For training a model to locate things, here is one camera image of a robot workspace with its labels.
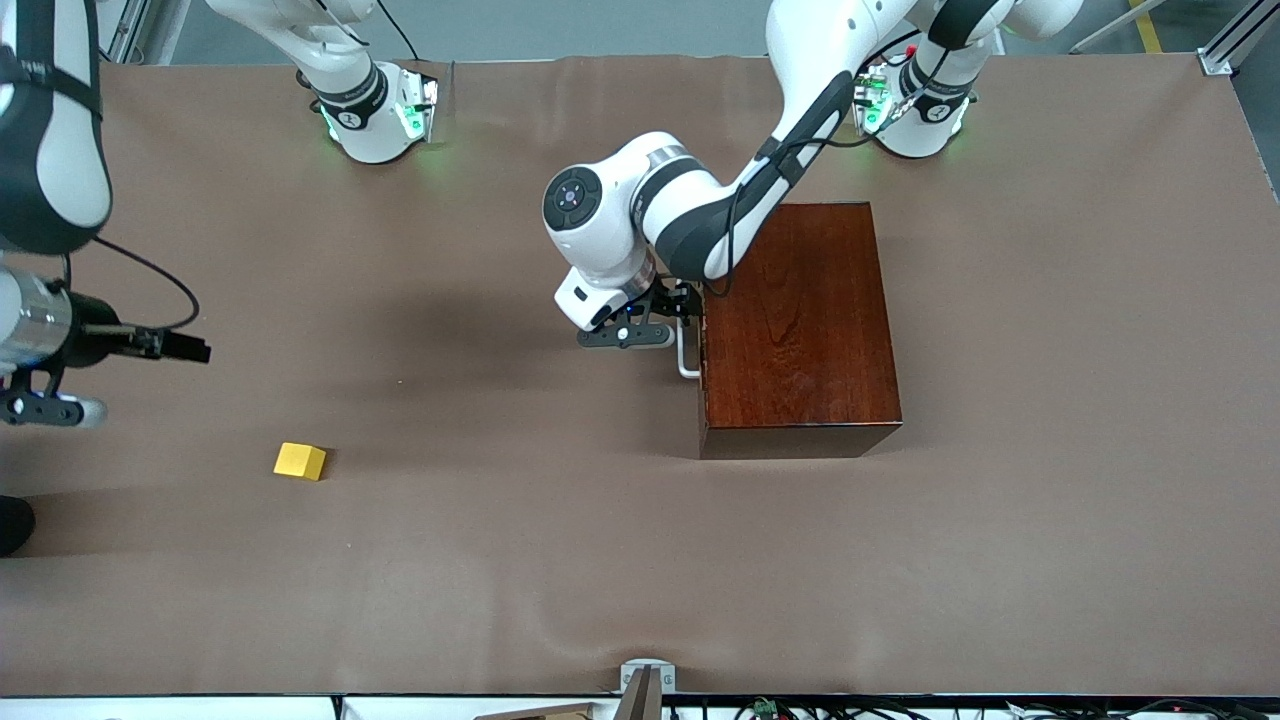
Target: yellow block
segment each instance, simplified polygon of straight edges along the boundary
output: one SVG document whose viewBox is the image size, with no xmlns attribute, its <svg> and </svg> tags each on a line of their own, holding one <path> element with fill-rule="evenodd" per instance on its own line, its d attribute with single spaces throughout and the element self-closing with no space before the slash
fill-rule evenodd
<svg viewBox="0 0 1280 720">
<path fill-rule="evenodd" d="M 324 451 L 310 445 L 287 442 L 275 459 L 275 474 L 306 480 L 319 480 L 324 469 Z"/>
</svg>

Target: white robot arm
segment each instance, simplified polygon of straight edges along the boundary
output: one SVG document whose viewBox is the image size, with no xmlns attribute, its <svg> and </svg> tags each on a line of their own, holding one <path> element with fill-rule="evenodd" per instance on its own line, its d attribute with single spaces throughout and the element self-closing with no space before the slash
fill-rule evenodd
<svg viewBox="0 0 1280 720">
<path fill-rule="evenodd" d="M 0 251 L 63 255 L 111 211 L 92 0 L 0 0 Z M 207 363 L 200 338 L 122 324 L 65 281 L 0 265 L 0 421 L 92 427 L 105 406 L 61 395 L 68 368 L 108 355 Z M 33 389 L 32 372 L 49 374 Z"/>
<path fill-rule="evenodd" d="M 329 135 L 360 163 L 388 163 L 430 140 L 439 83 L 375 63 L 348 27 L 375 0 L 207 0 L 280 49 L 320 99 Z"/>
<path fill-rule="evenodd" d="M 650 314 L 685 318 L 699 311 L 698 293 L 687 282 L 722 278 L 742 259 L 769 214 L 861 96 L 863 63 L 899 22 L 911 20 L 932 44 L 922 45 L 902 65 L 901 78 L 895 76 L 904 90 L 895 108 L 876 114 L 868 136 L 890 146 L 887 133 L 899 131 L 905 143 L 918 147 L 936 140 L 940 110 L 934 105 L 952 96 L 968 101 L 972 81 L 989 54 L 982 47 L 975 60 L 977 54 L 966 55 L 969 47 L 988 38 L 1011 13 L 1027 31 L 1056 32 L 1079 4 L 773 0 L 767 42 L 782 86 L 782 119 L 737 178 L 721 184 L 675 137 L 653 132 L 605 160 L 567 168 L 548 186 L 543 220 L 572 265 L 556 302 L 580 328 L 579 342 L 585 347 L 669 345 L 669 329 L 649 323 Z M 948 109 L 942 119 L 950 115 Z M 860 119 L 865 123 L 869 117 Z M 928 122 L 924 131 L 916 118 Z M 950 132 L 932 151 L 947 137 Z M 658 282 L 654 256 L 686 283 L 672 292 Z M 635 318 L 639 324 L 632 323 Z"/>
</svg>

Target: brown table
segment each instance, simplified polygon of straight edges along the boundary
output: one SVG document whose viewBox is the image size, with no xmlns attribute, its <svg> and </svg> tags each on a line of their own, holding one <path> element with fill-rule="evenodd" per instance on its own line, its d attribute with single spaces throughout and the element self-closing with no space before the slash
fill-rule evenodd
<svg viewBox="0 0 1280 720">
<path fill-rule="evenodd" d="M 1188 55 L 997 59 L 869 199 L 906 425 L 850 461 L 701 462 L 667 352 L 580 351 L 538 202 L 643 131 L 721 177 L 762 60 L 463 65 L 456 145 L 347 161 L 288 68 L 111 68 L 108 237 L 187 278 L 209 368 L 69 379 L 0 433 L 40 527 L 0 562 L 0 692 L 1271 693 L 1280 210 Z M 96 249 L 77 284 L 183 309 Z M 282 441 L 337 450 L 320 484 Z"/>
</svg>

